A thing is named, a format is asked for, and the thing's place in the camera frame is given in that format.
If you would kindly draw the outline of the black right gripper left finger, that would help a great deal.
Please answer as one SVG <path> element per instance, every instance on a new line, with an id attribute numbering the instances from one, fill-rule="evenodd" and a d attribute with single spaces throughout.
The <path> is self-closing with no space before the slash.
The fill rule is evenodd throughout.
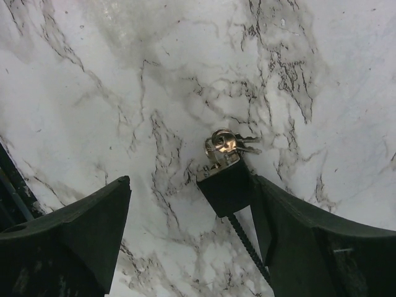
<path id="1" fill-rule="evenodd" d="M 107 295 L 130 198 L 130 179 L 122 176 L 1 232 L 1 296 Z"/>

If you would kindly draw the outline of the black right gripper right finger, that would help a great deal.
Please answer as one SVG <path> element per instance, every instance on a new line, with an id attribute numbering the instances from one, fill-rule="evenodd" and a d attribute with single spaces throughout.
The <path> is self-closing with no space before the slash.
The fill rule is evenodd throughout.
<path id="1" fill-rule="evenodd" d="M 255 175 L 251 207 L 275 296 L 394 296 L 395 232 L 339 217 Z"/>

